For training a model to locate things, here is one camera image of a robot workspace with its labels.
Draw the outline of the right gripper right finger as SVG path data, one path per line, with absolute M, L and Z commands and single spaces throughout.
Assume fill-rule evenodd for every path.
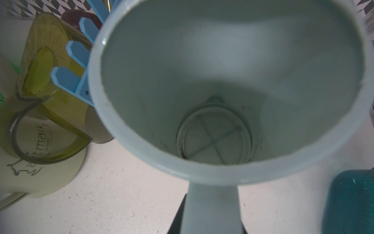
M 246 229 L 245 229 L 245 227 L 244 227 L 243 224 L 242 224 L 242 230 L 243 230 L 243 234 L 247 234 L 247 231 L 246 231 Z

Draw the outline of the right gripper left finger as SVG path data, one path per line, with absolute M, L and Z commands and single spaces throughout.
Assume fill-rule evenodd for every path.
M 183 200 L 178 208 L 178 211 L 173 219 L 173 222 L 171 223 L 167 234 L 180 234 L 186 198 L 187 194 L 185 194 L 185 196 L 183 197 Z

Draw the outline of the teal transparent watering can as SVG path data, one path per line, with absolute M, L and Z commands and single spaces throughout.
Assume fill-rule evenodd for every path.
M 374 232 L 374 170 L 347 170 L 329 189 L 322 219 L 323 234 Z

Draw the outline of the light blue watering can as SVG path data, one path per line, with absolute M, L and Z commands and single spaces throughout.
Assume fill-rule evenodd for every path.
M 335 153 L 374 100 L 352 1 L 122 1 L 91 49 L 110 134 L 189 181 L 182 234 L 242 234 L 238 187 Z

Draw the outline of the cream watering can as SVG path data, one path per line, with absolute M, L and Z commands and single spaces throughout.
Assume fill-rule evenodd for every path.
M 1 56 L 1 210 L 25 197 L 40 198 L 66 186 L 82 167 L 86 148 L 68 159 L 54 164 L 32 163 L 17 156 L 12 144 L 24 154 L 52 156 L 71 146 L 76 135 L 58 126 L 36 111 L 25 116 L 10 113 L 11 89 L 16 84 L 16 72 Z

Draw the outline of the blue white slatted shelf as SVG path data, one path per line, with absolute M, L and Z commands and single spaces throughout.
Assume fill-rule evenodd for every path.
M 115 11 L 120 3 L 121 1 L 88 1 L 88 4 L 94 11 L 93 14 L 100 19 L 102 25 L 109 14 Z M 83 35 L 93 43 L 100 29 L 88 18 L 81 18 L 79 25 Z M 75 62 L 85 69 L 85 71 L 83 75 L 79 77 L 69 68 L 54 67 L 51 72 L 53 83 L 76 98 L 94 106 L 88 85 L 89 50 L 81 42 L 69 41 L 66 45 L 66 51 Z

